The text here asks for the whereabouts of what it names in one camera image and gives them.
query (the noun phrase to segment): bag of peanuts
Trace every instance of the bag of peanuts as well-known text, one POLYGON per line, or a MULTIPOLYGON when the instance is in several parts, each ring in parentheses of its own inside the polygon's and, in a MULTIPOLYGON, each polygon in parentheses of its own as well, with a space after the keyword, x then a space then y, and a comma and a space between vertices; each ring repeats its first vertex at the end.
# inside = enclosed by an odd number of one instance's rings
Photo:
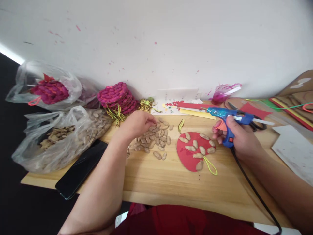
POLYGON ((102 137, 112 120, 104 109, 76 106, 68 112, 35 113, 28 118, 26 138, 12 159, 26 170, 49 173, 60 170, 102 137))
POLYGON ((75 106, 99 108, 98 89, 87 79, 78 78, 59 67, 41 61, 19 66, 16 85, 6 101, 28 103, 50 111, 68 111, 75 106))

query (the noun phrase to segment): black power cord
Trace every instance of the black power cord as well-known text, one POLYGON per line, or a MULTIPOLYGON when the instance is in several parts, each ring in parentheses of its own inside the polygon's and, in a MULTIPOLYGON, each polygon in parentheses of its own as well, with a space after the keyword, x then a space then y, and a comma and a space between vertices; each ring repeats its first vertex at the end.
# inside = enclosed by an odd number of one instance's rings
POLYGON ((265 204, 265 202, 263 201, 263 199, 261 198, 260 194, 257 192, 257 190, 255 189, 255 187, 253 186, 253 184, 251 183, 250 179, 248 178, 247 174, 245 173, 244 169, 242 168, 237 156, 236 156, 236 153, 235 153, 235 148, 234 147, 231 147, 231 153, 233 154, 241 172, 243 173, 243 175, 245 176, 246 180, 248 181, 250 187, 253 189, 255 195, 258 197, 258 199, 260 200, 260 202, 262 203, 262 205, 264 206, 264 208, 267 210, 267 212, 270 214, 270 216, 272 217, 273 221, 275 222, 276 226, 278 227, 279 229, 279 232, 276 233, 275 235, 280 235, 282 233, 282 230, 281 230, 281 226, 279 224, 279 222, 277 221, 277 219, 275 218, 275 216, 273 215, 273 213, 270 211, 270 209, 268 208, 268 206, 265 204))

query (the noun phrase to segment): black floor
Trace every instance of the black floor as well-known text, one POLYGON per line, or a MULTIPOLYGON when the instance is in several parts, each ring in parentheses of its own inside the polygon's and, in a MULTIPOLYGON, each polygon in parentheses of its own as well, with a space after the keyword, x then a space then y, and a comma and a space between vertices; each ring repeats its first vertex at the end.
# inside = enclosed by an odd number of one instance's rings
MULTIPOLYGON (((46 110, 5 101, 18 66, 0 53, 0 234, 56 235, 78 195, 65 201, 56 190, 20 184, 27 171, 11 155, 25 138, 24 115, 46 110)), ((129 204, 122 207, 127 211, 129 204)))

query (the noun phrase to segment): hand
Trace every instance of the hand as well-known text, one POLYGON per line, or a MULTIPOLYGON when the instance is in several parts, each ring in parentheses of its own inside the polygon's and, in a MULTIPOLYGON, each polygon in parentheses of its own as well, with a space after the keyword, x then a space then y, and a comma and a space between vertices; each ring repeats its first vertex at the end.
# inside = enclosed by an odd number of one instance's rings
MULTIPOLYGON (((219 144, 222 144, 227 131, 222 131, 219 129, 215 129, 221 124, 221 121, 218 121, 214 127, 213 131, 213 139, 216 139, 219 144)), ((226 119, 226 124, 228 128, 234 133, 234 146, 236 150, 236 155, 239 159, 245 161, 254 157, 261 157, 266 154, 265 150, 262 148, 261 143, 254 135, 252 129, 249 125, 239 125, 235 122, 233 116, 229 116, 226 119)))
POLYGON ((123 137, 133 140, 143 135, 150 127, 156 124, 157 120, 152 114, 136 110, 121 125, 119 132, 123 137))

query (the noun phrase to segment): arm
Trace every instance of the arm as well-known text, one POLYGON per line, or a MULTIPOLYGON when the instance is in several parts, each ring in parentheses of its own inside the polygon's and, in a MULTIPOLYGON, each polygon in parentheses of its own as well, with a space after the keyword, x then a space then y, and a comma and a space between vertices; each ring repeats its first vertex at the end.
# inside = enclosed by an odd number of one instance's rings
POLYGON ((126 152, 131 141, 156 125, 154 116, 136 111, 116 131, 59 234, 109 234, 123 196, 126 152))
MULTIPOLYGON (((313 187, 289 168, 272 159, 262 148, 249 126, 240 126, 232 116, 227 126, 235 135, 237 157, 256 175, 286 213, 292 224, 304 235, 313 233, 313 187)), ((212 129, 213 138, 221 144, 225 133, 212 129)))

